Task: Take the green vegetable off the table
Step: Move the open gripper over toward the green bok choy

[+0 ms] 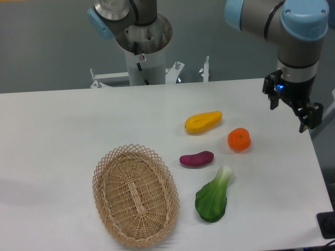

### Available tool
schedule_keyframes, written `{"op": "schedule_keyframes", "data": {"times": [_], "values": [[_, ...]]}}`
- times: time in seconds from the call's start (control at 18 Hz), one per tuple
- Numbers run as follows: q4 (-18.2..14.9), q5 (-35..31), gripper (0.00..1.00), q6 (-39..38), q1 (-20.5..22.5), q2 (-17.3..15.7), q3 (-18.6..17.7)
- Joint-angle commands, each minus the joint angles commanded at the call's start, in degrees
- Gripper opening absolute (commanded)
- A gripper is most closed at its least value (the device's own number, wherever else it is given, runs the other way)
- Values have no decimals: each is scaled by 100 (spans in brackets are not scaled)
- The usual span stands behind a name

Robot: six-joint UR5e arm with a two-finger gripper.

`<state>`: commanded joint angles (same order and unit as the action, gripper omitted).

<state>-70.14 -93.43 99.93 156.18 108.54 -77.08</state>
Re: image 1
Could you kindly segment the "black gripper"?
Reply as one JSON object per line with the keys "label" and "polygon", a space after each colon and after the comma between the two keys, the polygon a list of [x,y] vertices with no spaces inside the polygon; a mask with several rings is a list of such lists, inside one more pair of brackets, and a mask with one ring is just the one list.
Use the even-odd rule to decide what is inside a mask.
{"label": "black gripper", "polygon": [[309,102],[313,83],[314,71],[310,68],[280,68],[264,78],[262,92],[267,95],[271,110],[278,106],[279,99],[295,105],[293,111],[300,121],[299,133],[314,129],[322,122],[323,105]]}

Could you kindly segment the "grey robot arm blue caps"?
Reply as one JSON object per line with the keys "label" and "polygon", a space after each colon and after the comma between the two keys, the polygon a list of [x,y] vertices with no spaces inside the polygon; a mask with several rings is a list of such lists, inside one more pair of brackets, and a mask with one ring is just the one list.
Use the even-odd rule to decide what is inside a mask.
{"label": "grey robot arm blue caps", "polygon": [[[322,122],[323,106],[311,102],[324,36],[326,1],[226,1],[226,22],[278,46],[277,68],[265,77],[263,93],[270,108],[279,101],[300,120],[300,132]],[[87,11],[94,29],[123,49],[130,85],[175,83],[182,65],[165,69],[165,48],[172,38],[170,22],[157,12],[156,1],[96,1]]]}

